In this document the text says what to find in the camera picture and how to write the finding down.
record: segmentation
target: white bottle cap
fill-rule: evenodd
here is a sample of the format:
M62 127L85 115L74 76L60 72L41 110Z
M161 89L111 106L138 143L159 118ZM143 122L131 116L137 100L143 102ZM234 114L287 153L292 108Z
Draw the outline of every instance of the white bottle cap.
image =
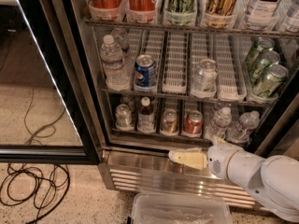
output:
M222 108L222 113L223 113L224 115L229 115L229 114L231 114L231 108L228 107L228 106L223 107L223 108Z
M258 111L251 111L251 112L250 112L250 117L251 117L252 119L258 119L258 118L260 117L260 114L259 114Z
M150 105L150 98L149 97L143 97L141 100L141 104L143 106L149 106Z
M105 35L103 41L105 44L112 44L114 42L114 38L112 35Z

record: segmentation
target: beverage cooler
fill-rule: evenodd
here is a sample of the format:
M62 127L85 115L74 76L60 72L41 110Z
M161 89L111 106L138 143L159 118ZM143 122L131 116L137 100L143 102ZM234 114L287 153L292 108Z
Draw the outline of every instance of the beverage cooler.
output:
M271 0L278 8L270 16L252 11L253 0L17 1L83 146L1 146L1 161L96 164L107 189L211 195L262 210L208 168L168 158L176 149L206 153L223 106L232 121L221 138L262 157L299 158L296 139L283 142L298 135L299 18L287 13L296 0ZM120 28L129 51L117 45L128 53L115 63L103 43L117 43ZM261 73L269 59L257 55L269 40L279 62ZM257 127L235 140L229 131L252 111Z

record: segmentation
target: blue can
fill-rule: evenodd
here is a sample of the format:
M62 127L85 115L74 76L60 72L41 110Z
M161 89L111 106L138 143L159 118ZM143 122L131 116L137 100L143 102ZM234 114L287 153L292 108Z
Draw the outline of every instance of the blue can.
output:
M153 87L157 83L156 62L148 54L137 57L135 62L135 82L139 87Z

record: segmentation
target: water bottle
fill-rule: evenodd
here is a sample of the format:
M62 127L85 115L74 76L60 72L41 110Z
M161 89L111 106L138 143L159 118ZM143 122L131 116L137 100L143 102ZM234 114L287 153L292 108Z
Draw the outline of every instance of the water bottle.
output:
M112 35L105 35L103 41L100 56L108 88L115 91L128 90L129 77L120 45Z
M111 35L114 37L114 40L120 44L124 57L128 57L130 55L130 42L127 30L116 27L112 30Z
M137 128L143 133L154 132L155 116L153 112L153 104L149 97L143 97L138 109L138 125Z
M257 111L244 113L228 130L227 139L235 143L246 143L250 134L259 126L260 114Z
M225 106L223 108L218 109L214 113L213 119L210 122L207 129L209 139L213 139L214 135L220 138L224 138L225 132L231 122L232 122L231 108Z

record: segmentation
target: white robotic arm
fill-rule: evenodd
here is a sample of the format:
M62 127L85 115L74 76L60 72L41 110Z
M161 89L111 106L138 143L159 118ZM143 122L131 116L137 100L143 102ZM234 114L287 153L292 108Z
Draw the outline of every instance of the white robotic arm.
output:
M299 222L299 161L264 159L228 143L210 147L207 156L213 175L241 186L277 216Z

